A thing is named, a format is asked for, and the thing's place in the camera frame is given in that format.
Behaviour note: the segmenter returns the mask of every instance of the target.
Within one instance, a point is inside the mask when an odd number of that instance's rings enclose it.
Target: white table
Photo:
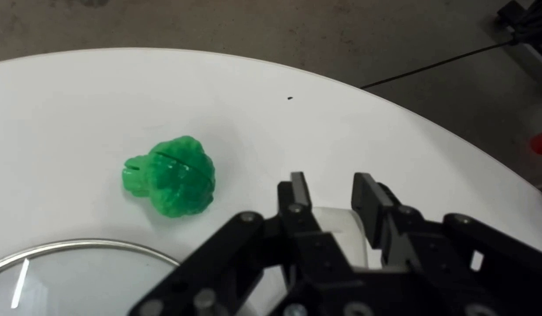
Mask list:
[[[130,156],[195,135],[214,203],[167,219],[121,189]],[[114,236],[190,254],[232,214],[276,214],[304,170],[314,205],[349,207],[370,172],[428,219],[476,215],[542,249],[542,194],[463,138],[353,85],[258,59],[97,49],[0,63],[0,256],[56,238]]]

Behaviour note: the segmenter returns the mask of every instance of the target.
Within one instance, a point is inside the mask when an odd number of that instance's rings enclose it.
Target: gray floor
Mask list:
[[[0,59],[81,47],[190,47],[365,84],[493,43],[505,0],[0,0]],[[542,182],[526,140],[542,85],[491,50],[370,89]]]

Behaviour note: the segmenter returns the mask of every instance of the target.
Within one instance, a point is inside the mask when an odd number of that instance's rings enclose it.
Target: black wire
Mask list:
[[[362,89],[369,89],[372,85],[379,85],[379,84],[384,84],[384,82],[398,80],[398,78],[404,78],[404,77],[409,77],[409,75],[430,70],[430,68],[437,68],[437,66],[446,64],[446,63],[453,63],[456,59],[463,59],[463,57],[469,57],[469,56],[474,56],[474,54],[479,54],[479,52],[484,52],[484,50],[491,50],[491,49],[497,49],[497,47],[511,45],[514,42],[516,40],[507,40],[507,42],[498,42],[498,43],[493,43],[493,45],[488,45],[488,47],[481,47],[481,49],[476,49],[476,50],[469,50],[465,54],[458,54],[458,56],[453,56],[453,57],[448,57],[448,59],[442,59],[442,61],[437,61],[437,63],[430,63],[430,64],[414,68],[411,71],[404,71],[404,73],[398,73],[398,75],[393,75],[393,77],[386,77],[386,78],[381,78],[381,80],[376,80],[376,82],[363,84],[360,87]]]

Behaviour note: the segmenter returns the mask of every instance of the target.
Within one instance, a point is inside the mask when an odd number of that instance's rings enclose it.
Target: toy broccoli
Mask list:
[[[127,159],[123,186],[135,196],[149,196],[163,215],[177,217],[202,212],[213,201],[214,173],[202,143],[184,135]]]

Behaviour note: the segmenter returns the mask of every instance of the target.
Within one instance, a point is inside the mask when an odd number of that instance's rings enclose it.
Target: green toy broccoli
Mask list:
[[[163,215],[177,217],[202,212],[214,200],[216,170],[202,143],[184,135],[127,159],[123,186],[149,196]]]

